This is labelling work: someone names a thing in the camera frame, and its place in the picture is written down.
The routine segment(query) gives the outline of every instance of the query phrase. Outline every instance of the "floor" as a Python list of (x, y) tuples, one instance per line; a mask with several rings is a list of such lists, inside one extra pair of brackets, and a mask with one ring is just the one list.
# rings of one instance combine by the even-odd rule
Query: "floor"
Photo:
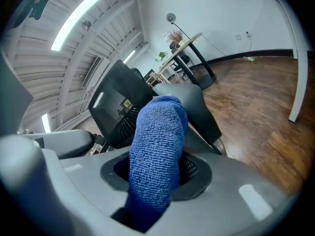
[[(211, 68), (217, 80), (203, 94), (223, 133), (228, 156), (256, 168), (286, 193), (298, 193), (314, 158), (315, 62), (309, 61), (306, 96), (295, 123), (288, 117), (297, 83), (296, 60), (235, 59)], [(198, 78), (206, 70), (193, 72)], [(184, 83), (178, 77), (171, 82)]]
[(92, 117), (87, 118), (73, 129), (84, 129), (91, 132), (92, 134), (101, 135), (101, 132)]

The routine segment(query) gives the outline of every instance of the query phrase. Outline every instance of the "black table leg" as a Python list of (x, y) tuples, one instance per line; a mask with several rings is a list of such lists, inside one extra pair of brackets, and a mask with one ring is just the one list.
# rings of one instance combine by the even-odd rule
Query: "black table leg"
[(207, 69), (208, 73), (210, 74), (211, 77), (214, 77), (214, 73), (211, 70), (209, 64), (206, 62), (206, 60), (204, 59), (204, 57), (201, 55), (201, 53), (198, 51), (198, 49), (193, 45), (193, 43), (189, 44), (190, 48), (193, 50), (193, 52), (197, 55), (197, 57), (200, 59), (200, 61), (202, 62), (202, 64), (205, 66), (205, 68)]
[(182, 68), (182, 70), (187, 74), (188, 78), (192, 81), (192, 83), (199, 85), (196, 78), (191, 74), (191, 72), (187, 69), (186, 65), (181, 61), (181, 59), (178, 56), (174, 57), (174, 61)]
[(217, 76), (213, 73), (209, 64), (206, 62), (206, 60), (198, 51), (198, 49), (193, 45), (193, 43), (189, 44), (189, 46), (193, 50), (193, 52), (197, 55), (197, 57), (200, 59), (200, 61), (202, 62), (202, 64), (204, 65), (204, 67), (209, 73), (209, 74), (204, 75), (202, 78), (198, 80), (201, 89), (206, 89), (207, 87), (211, 86), (214, 81), (216, 81)]

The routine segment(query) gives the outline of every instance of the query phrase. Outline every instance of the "towel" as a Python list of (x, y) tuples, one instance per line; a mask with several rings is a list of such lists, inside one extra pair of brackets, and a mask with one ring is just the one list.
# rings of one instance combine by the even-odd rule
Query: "towel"
[(188, 129), (185, 109), (174, 96), (159, 96), (139, 113), (130, 149), (126, 208), (132, 228), (146, 232), (166, 211), (179, 187), (178, 161)]

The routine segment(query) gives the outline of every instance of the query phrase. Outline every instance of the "ceiling light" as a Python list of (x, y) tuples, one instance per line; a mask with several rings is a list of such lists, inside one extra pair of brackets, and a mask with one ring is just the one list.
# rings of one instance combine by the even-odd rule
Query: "ceiling light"
[(49, 121), (48, 121), (48, 114), (44, 114), (42, 117), (41, 117), (41, 120), (43, 122), (43, 126), (44, 126), (44, 129), (45, 129), (45, 133), (50, 133), (50, 127), (49, 127)]
[(71, 29), (77, 23), (77, 21), (83, 16), (83, 14), (93, 6), (98, 0), (84, 0), (68, 17), (64, 25), (61, 27), (58, 35), (51, 47), (51, 50), (59, 51), (63, 42), (67, 38), (68, 34), (70, 33)]
[(136, 52), (136, 51), (133, 50), (133, 51), (128, 55), (128, 57), (124, 60), (124, 64), (128, 61), (128, 59), (131, 58), (132, 55), (134, 55), (135, 52)]
[(96, 106), (98, 105), (98, 103), (99, 103), (100, 99), (102, 98), (103, 94), (104, 94), (103, 92), (101, 92), (99, 94), (99, 96), (97, 97), (97, 99), (96, 99), (96, 101), (95, 101), (95, 103), (93, 105), (93, 108), (96, 108)]

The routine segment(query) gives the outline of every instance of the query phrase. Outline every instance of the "round table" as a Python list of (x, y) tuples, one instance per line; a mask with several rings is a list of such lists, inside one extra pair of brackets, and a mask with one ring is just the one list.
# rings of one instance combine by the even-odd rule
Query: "round table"
[[(159, 69), (160, 71), (163, 71), (164, 68), (170, 65), (172, 60), (174, 60), (181, 68), (182, 70), (187, 74), (187, 76), (190, 78), (192, 83), (198, 85), (201, 87), (202, 90), (206, 89), (207, 87), (211, 86), (214, 81), (216, 81), (216, 75), (211, 70), (209, 64), (206, 62), (206, 60), (203, 58), (201, 53), (198, 51), (198, 49), (194, 46), (193, 41), (195, 41), (198, 37), (200, 37), (202, 33), (198, 33), (196, 36), (192, 37), (190, 40), (185, 42), (176, 52), (173, 53), (173, 55), (161, 66)], [(182, 61), (181, 58), (178, 57), (178, 54), (183, 51), (187, 46), (189, 46), (193, 52), (197, 55), (197, 57), (200, 59), (206, 70), (208, 71), (208, 74), (204, 75), (200, 79), (196, 79), (193, 74), (190, 72), (187, 65)]]

